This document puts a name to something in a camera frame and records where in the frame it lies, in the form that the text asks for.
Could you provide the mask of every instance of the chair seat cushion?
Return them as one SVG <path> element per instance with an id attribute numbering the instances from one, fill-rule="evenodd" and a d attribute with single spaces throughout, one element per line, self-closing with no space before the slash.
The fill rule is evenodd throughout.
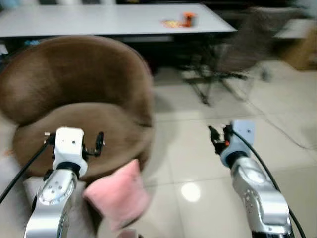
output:
<path id="1" fill-rule="evenodd" d="M 138 158 L 150 146 L 153 128 L 136 124 L 119 106 L 106 103 L 75 103 L 59 107 L 37 122 L 19 127 L 13 139 L 13 150 L 21 165 L 43 144 L 44 132 L 55 132 L 61 126 L 84 130 L 84 143 L 94 148 L 96 136 L 105 134 L 106 146 L 100 157 L 90 157 L 87 173 L 81 178 L 88 183 L 113 173 L 117 168 Z M 31 176 L 43 176 L 52 168 L 53 149 L 49 146 L 29 167 Z"/>

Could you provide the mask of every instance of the tile floor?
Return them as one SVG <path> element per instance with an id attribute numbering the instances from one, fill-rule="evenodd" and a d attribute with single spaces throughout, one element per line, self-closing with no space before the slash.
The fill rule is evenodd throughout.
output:
<path id="1" fill-rule="evenodd" d="M 271 124 L 298 143 L 317 147 L 317 72 L 298 72 L 278 60 L 263 64 L 272 79 L 255 80 L 249 101 L 237 100 L 218 83 L 211 90 L 212 107 L 200 103 L 176 70 L 164 68 L 156 76 L 156 135 L 142 174 L 153 199 L 144 216 L 131 225 L 145 238 L 251 237 L 230 171 L 214 153 L 207 129 L 220 129 L 232 119 L 255 122 L 255 149 L 307 237 L 317 238 L 317 150 L 300 148 Z M 3 138 L 10 138 L 14 130 L 4 127 L 0 126 L 1 151 L 9 146 Z M 183 194 L 188 191 L 195 191 L 196 197 L 186 199 Z M 104 220 L 98 238 L 115 237 Z"/>

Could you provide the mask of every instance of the black cable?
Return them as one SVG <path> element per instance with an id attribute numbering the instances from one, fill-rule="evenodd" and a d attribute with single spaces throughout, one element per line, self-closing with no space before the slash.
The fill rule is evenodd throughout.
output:
<path id="1" fill-rule="evenodd" d="M 45 150 L 47 145 L 49 144 L 48 140 L 45 141 L 45 143 L 40 147 L 40 149 L 33 155 L 33 157 L 21 168 L 21 170 L 16 174 L 14 179 L 11 181 L 11 183 L 8 185 L 8 187 L 5 189 L 5 191 L 2 193 L 0 197 L 0 204 L 3 202 L 5 197 L 8 195 L 10 190 L 13 188 L 13 186 L 16 184 L 16 182 L 19 180 L 19 178 L 22 176 L 22 174 L 27 170 L 27 168 L 35 161 L 35 159 Z"/>
<path id="2" fill-rule="evenodd" d="M 255 149 L 252 147 L 252 145 L 250 145 L 245 138 L 243 138 L 239 133 L 235 132 L 234 130 L 232 130 L 233 134 L 235 134 L 240 140 L 243 141 L 243 143 L 245 143 L 249 149 L 253 152 L 253 154 L 256 156 L 256 158 L 259 160 L 260 164 L 263 166 L 264 170 L 266 171 L 267 175 L 269 176 L 269 178 L 272 181 L 272 184 L 274 185 L 275 189 L 279 192 L 281 192 L 281 190 L 279 189 L 273 175 L 271 174 L 271 172 L 269 171 L 268 167 L 265 165 L 264 161 L 261 159 L 260 155 L 258 155 L 258 153 L 255 151 Z M 289 214 L 291 216 L 291 218 L 293 219 L 295 225 L 297 226 L 297 229 L 301 235 L 302 238 L 306 238 L 305 233 L 303 231 L 303 228 L 301 226 L 301 224 L 299 223 L 299 221 L 297 220 L 295 214 L 293 213 L 292 209 L 290 207 L 288 207 L 289 210 Z"/>

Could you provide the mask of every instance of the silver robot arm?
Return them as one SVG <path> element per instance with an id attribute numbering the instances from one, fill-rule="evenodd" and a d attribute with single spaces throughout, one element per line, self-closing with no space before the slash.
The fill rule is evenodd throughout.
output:
<path id="1" fill-rule="evenodd" d="M 78 128 L 61 127 L 56 131 L 54 170 L 37 193 L 24 238 L 67 237 L 68 214 L 77 181 L 87 171 L 87 156 L 99 156 L 104 145 L 104 134 L 100 132 L 95 150 L 88 151 L 83 136 L 84 131 Z"/>
<path id="2" fill-rule="evenodd" d="M 238 132 L 249 144 L 254 140 L 254 124 L 235 120 L 226 126 L 224 141 L 209 127 L 211 141 L 222 163 L 231 169 L 233 188 L 240 196 L 254 238 L 291 238 L 292 227 L 288 205 L 258 163 L 250 158 L 250 150 L 232 131 Z"/>

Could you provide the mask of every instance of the pink towel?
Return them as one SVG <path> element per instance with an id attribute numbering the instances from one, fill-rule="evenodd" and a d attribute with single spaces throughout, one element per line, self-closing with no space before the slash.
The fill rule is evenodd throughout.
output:
<path id="1" fill-rule="evenodd" d="M 112 175 L 93 182 L 83 196 L 109 219 L 113 231 L 140 217 L 150 202 L 143 187 L 137 159 Z"/>

